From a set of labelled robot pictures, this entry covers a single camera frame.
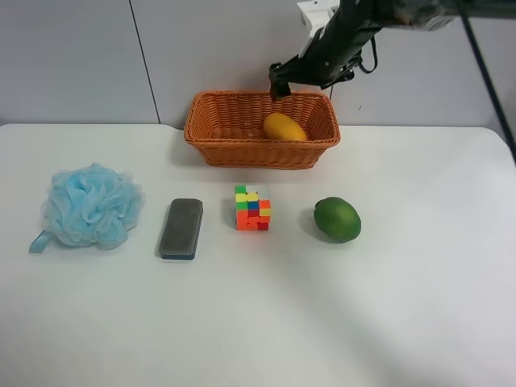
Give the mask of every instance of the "black pole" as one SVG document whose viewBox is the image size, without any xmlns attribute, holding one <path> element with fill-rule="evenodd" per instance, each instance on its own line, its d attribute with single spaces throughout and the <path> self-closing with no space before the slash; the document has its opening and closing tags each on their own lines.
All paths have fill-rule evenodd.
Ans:
<svg viewBox="0 0 516 387">
<path fill-rule="evenodd" d="M 455 3 L 457 5 L 457 10 L 459 11 L 460 18 L 462 19 L 464 29 L 466 30 L 466 35 L 468 36 L 469 43 L 471 44 L 473 54 L 475 55 L 476 62 L 478 63 L 478 67 L 480 68 L 482 78 L 484 79 L 485 87 L 487 88 L 487 92 L 489 93 L 489 97 L 491 98 L 491 102 L 493 103 L 494 111 L 498 117 L 498 122 L 500 123 L 504 136 L 506 137 L 507 145 L 509 146 L 510 153 L 513 157 L 513 161 L 516 164 L 516 144 L 514 143 L 514 137 L 512 132 L 510 131 L 509 123 L 507 122 L 506 115 L 504 114 L 503 108 L 501 107 L 500 100 L 498 99 L 497 93 L 494 89 L 494 85 L 491 81 L 491 77 L 489 76 L 489 72 L 485 67 L 484 58 L 482 58 L 481 50 L 478 47 L 478 43 L 475 39 L 475 34 L 473 34 L 473 29 L 471 28 L 471 24 L 468 19 L 468 13 L 465 10 L 462 0 L 455 0 Z"/>
</svg>

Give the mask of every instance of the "rubik's cube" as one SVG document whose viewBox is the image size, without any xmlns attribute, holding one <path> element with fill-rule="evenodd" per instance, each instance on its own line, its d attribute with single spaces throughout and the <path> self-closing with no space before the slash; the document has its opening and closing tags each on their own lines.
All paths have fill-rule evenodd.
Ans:
<svg viewBox="0 0 516 387">
<path fill-rule="evenodd" d="M 263 185 L 235 187 L 236 229 L 268 230 L 271 222 L 271 201 Z"/>
</svg>

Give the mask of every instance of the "basket rim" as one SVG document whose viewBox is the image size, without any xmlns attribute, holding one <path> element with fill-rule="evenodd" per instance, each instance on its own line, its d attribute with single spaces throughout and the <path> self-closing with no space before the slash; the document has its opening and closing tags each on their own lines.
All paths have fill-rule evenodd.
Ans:
<svg viewBox="0 0 516 387">
<path fill-rule="evenodd" d="M 297 147 L 300 147 L 303 144 L 306 144 L 306 145 L 312 145 L 312 146 L 326 145 L 329 147 L 333 147 L 336 144 L 338 144 L 340 141 L 339 124 L 337 122 L 337 118 L 335 116 L 335 111 L 333 109 L 333 106 L 331 105 L 331 100 L 324 93 L 314 92 L 314 91 L 293 91 L 292 95 L 303 95 L 303 96 L 319 98 L 319 99 L 324 100 L 324 102 L 330 107 L 330 112 L 331 112 L 330 119 L 331 119 L 331 123 L 332 123 L 332 125 L 331 125 L 332 133 L 331 133 L 331 138 L 329 138 L 329 139 L 308 139 L 307 141 L 292 141 L 292 140 L 284 140 L 284 139 L 207 139 L 207 138 L 203 138 L 203 137 L 193 137 L 190 133 L 189 128 L 192 125 L 192 120 L 193 120 L 196 110 L 198 108 L 198 103 L 204 96 L 213 95 L 213 94 L 218 94 L 218 95 L 220 95 L 220 94 L 226 94 L 226 95 L 241 95 L 241 94 L 263 95 L 263 94 L 267 94 L 267 95 L 269 95 L 269 92 L 265 91 L 265 90 L 207 90 L 207 91 L 202 91 L 200 93 L 197 93 L 197 95 L 195 96 L 195 98 L 192 102 L 192 105 L 190 107 L 190 110 L 188 113 L 188 118 L 186 119 L 186 124 L 184 127 L 185 140 L 192 145 L 193 144 L 208 145 L 208 144 L 221 144 L 221 143 L 225 143 L 228 145 L 229 144 L 231 144 L 231 145 L 236 145 L 236 144 L 241 144 L 241 145 L 244 145 L 244 144 L 278 144 L 278 145 L 279 144 L 284 144 L 284 145 L 296 144 Z"/>
</svg>

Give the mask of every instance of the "gray wall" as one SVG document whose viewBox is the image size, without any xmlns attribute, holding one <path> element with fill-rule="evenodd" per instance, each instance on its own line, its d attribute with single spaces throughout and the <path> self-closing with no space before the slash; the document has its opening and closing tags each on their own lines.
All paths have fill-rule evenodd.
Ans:
<svg viewBox="0 0 516 387">
<path fill-rule="evenodd" d="M 178 127 L 199 91 L 267 89 L 306 33 L 296 0 L 132 1 L 161 122 Z M 516 21 L 473 25 L 513 110 Z M 127 0 L 4 0 L 0 34 L 0 122 L 157 122 Z M 335 87 L 341 123 L 497 126 L 458 20 L 377 41 L 378 70 Z"/>
<path fill-rule="evenodd" d="M 2 0 L 0 123 L 151 123 L 127 0 Z"/>
</svg>

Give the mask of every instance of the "black cable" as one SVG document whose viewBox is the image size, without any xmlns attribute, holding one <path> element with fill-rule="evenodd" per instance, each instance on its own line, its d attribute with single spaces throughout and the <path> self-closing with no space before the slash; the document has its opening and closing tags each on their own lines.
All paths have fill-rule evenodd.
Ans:
<svg viewBox="0 0 516 387">
<path fill-rule="evenodd" d="M 487 92 L 489 93 L 491 102 L 493 103 L 494 111 L 498 117 L 498 122 L 500 123 L 501 129 L 503 130 L 503 134 L 506 137 L 507 145 L 509 146 L 509 150 L 513 157 L 514 163 L 516 164 L 516 144 L 514 143 L 514 137 L 512 132 L 510 131 L 509 123 L 507 122 L 506 115 L 504 114 L 503 108 L 501 107 L 500 100 L 498 99 L 497 93 L 494 89 L 494 85 L 491 81 L 491 77 L 489 76 L 489 72 L 485 67 L 485 62 L 482 58 L 481 50 L 478 47 L 478 43 L 475 39 L 475 34 L 473 34 L 473 29 L 471 28 L 471 24 L 469 23 L 468 13 L 464 8 L 462 0 L 455 0 L 455 3 L 457 5 L 457 10 L 459 11 L 460 18 L 462 19 L 464 29 L 466 30 L 466 35 L 468 36 L 469 43 L 471 44 L 473 54 L 475 55 L 476 62 L 478 63 L 478 67 L 480 68 L 482 78 L 484 78 L 485 87 L 487 89 Z"/>
<path fill-rule="evenodd" d="M 362 70 L 366 74 L 372 73 L 378 67 L 377 41 L 374 39 L 374 36 L 371 38 L 371 48 L 372 48 L 372 58 L 374 59 L 374 66 L 372 67 L 372 70 L 367 70 L 364 67 L 364 65 L 362 64 L 362 56 L 360 57 L 360 60 L 358 62 L 358 67 L 360 68 L 360 70 Z"/>
</svg>

